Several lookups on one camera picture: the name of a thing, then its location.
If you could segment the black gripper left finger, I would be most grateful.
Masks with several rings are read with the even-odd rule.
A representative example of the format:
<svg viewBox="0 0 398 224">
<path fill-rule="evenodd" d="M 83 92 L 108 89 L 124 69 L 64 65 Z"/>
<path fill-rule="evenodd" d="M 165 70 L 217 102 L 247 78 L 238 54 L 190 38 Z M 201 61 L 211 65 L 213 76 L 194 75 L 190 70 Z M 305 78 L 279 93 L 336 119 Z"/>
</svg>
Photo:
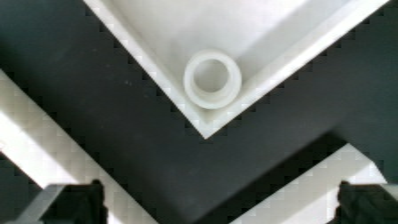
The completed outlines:
<svg viewBox="0 0 398 224">
<path fill-rule="evenodd" d="M 51 184 L 37 194 L 12 224 L 106 224 L 105 186 Z"/>
</svg>

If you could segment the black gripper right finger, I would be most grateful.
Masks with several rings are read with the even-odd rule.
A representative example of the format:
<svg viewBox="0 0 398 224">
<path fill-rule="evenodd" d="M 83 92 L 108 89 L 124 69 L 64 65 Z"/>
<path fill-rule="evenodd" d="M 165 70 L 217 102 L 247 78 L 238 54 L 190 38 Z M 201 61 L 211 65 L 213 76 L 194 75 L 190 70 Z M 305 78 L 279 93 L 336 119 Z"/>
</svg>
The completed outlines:
<svg viewBox="0 0 398 224">
<path fill-rule="evenodd" d="M 398 184 L 343 181 L 329 224 L 398 224 Z"/>
</svg>

